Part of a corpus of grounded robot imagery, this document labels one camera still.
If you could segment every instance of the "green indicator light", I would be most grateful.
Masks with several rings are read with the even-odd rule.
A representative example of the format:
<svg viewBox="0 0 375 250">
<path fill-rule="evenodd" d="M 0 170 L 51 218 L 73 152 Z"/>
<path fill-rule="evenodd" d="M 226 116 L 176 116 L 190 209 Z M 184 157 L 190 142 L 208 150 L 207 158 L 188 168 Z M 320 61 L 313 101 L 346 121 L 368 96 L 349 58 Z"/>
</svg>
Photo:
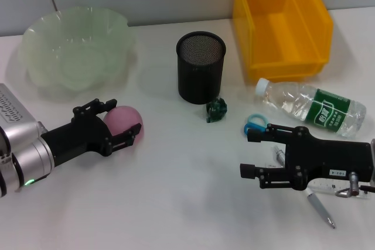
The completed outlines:
<svg viewBox="0 0 375 250">
<path fill-rule="evenodd" d="M 25 185 L 27 186 L 27 185 L 29 185 L 29 184 L 32 184 L 34 181 L 35 181 L 34 179 L 31 179 L 31 180 L 27 181 L 27 182 L 25 183 Z"/>
</svg>

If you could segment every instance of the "yellow storage box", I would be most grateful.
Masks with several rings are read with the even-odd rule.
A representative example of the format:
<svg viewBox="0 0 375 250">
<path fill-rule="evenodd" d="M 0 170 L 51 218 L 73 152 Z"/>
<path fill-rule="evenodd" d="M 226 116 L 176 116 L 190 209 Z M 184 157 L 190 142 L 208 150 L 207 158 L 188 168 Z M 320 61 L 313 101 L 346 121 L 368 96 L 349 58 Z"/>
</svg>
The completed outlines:
<svg viewBox="0 0 375 250">
<path fill-rule="evenodd" d="M 329 60 L 333 22 L 322 0 L 234 0 L 233 21 L 253 83 L 300 80 Z"/>
</svg>

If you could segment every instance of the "pen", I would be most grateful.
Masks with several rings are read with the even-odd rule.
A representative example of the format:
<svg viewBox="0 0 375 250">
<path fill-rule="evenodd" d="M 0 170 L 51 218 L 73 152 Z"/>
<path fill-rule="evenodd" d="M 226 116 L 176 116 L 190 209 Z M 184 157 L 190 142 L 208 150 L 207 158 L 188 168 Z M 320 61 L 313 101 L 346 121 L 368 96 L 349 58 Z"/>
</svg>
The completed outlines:
<svg viewBox="0 0 375 250">
<path fill-rule="evenodd" d="M 285 166 L 285 153 L 278 146 L 274 146 L 274 153 L 276 155 L 276 161 L 282 167 L 284 167 Z M 324 222 L 326 222 L 330 227 L 335 229 L 336 224 L 333 221 L 332 216 L 328 213 L 327 209 L 324 207 L 324 205 L 318 199 L 316 194 L 310 188 L 306 188 L 306 190 L 304 192 L 307 196 L 307 200 L 310 202 L 310 204 L 316 210 L 316 212 L 318 212 L 318 214 L 322 217 Z"/>
</svg>

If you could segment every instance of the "label sticker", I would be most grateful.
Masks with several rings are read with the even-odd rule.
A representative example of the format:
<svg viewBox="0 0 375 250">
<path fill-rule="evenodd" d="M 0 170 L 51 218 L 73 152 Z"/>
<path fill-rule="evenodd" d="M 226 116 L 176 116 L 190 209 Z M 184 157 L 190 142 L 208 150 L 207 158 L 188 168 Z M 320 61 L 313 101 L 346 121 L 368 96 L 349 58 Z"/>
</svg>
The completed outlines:
<svg viewBox="0 0 375 250">
<path fill-rule="evenodd" d="M 346 177 L 346 171 L 345 170 L 330 170 L 329 175 L 330 176 Z"/>
<path fill-rule="evenodd" d="M 337 132 L 349 109 L 350 100 L 318 89 L 306 122 Z"/>
</svg>

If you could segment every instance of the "translucent green bowl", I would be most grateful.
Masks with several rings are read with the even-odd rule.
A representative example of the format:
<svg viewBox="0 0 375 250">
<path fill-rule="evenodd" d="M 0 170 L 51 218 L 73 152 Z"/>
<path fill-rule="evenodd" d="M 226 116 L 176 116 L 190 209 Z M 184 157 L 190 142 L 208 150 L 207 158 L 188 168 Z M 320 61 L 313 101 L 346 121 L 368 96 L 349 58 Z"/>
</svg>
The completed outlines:
<svg viewBox="0 0 375 250">
<path fill-rule="evenodd" d="M 29 27 L 18 56 L 37 86 L 82 91 L 121 74 L 132 42 L 128 21 L 119 13 L 74 7 Z"/>
</svg>

